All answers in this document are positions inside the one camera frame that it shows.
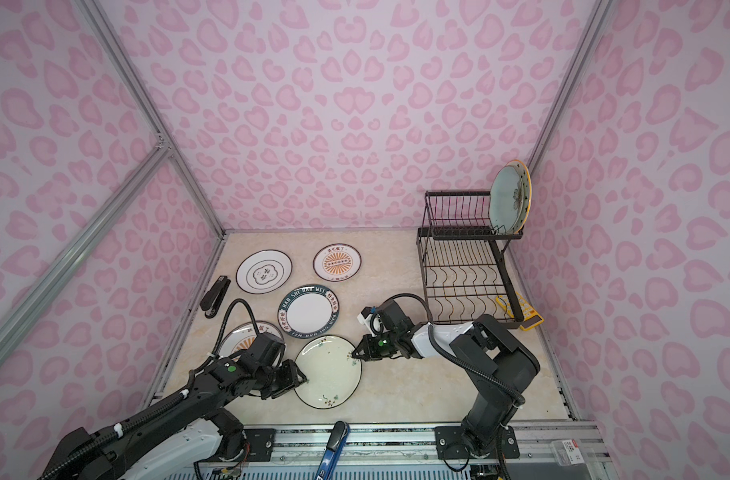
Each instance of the pink wall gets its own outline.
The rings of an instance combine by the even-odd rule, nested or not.
[[[525,158],[593,0],[106,1],[227,227],[410,226]]]
[[[730,478],[730,2],[620,4],[513,244],[625,478]]]
[[[68,0],[0,2],[0,318],[150,150]]]
[[[140,408],[214,237],[163,165],[0,369],[0,479]]]

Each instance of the black metal dish rack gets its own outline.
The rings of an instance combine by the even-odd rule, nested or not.
[[[435,323],[463,323],[488,313],[508,328],[519,328],[523,311],[504,252],[523,230],[500,234],[503,228],[491,225],[487,190],[428,191],[424,199],[416,243],[423,293]],[[505,241],[502,249],[499,240]]]

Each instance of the black mounting plate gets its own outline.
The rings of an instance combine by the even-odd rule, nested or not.
[[[248,462],[269,462],[274,448],[274,428],[248,428],[245,438],[251,451],[247,455]]]
[[[466,460],[469,452],[464,447],[461,439],[463,428],[458,427],[435,427],[434,442],[437,446],[437,458],[440,460]],[[512,427],[504,429],[504,458],[519,458],[519,447],[517,438]],[[495,452],[488,455],[495,457]]]

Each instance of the white label with red logo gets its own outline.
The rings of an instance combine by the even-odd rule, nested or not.
[[[570,465],[577,465],[584,463],[584,456],[581,455],[581,450],[578,449],[578,443],[575,440],[562,440],[564,450],[568,453],[568,460]]]

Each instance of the white plate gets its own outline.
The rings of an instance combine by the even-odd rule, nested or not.
[[[525,225],[525,221],[528,219],[528,214],[530,213],[531,189],[533,186],[530,182],[530,172],[528,171],[528,167],[523,162],[519,160],[512,160],[507,163],[507,165],[510,165],[517,170],[517,175],[519,175],[519,190],[521,192],[519,197],[523,204],[511,232],[512,234],[516,234],[523,229],[523,225]]]
[[[360,385],[363,366],[352,358],[354,345],[339,336],[309,342],[296,357],[296,365],[309,379],[296,395],[313,408],[334,408],[344,403]]]
[[[522,192],[517,169],[506,165],[495,176],[490,189],[490,224],[496,234],[511,234],[522,211],[523,202],[519,201]]]
[[[304,285],[280,303],[277,320],[288,335],[311,339],[328,331],[338,318],[338,298],[324,285]]]
[[[351,278],[362,265],[360,252],[351,245],[328,245],[314,256],[314,273],[322,280],[341,282]]]
[[[276,325],[272,325],[270,322],[256,323],[260,333],[269,332],[282,338],[282,332]],[[250,322],[244,323],[226,335],[224,341],[221,342],[221,348],[218,349],[218,355],[230,356],[238,350],[247,349],[254,340],[256,340],[256,332],[253,330],[253,324]]]
[[[248,293],[269,293],[280,288],[293,263],[280,250],[262,250],[246,258],[237,269],[237,284]]]

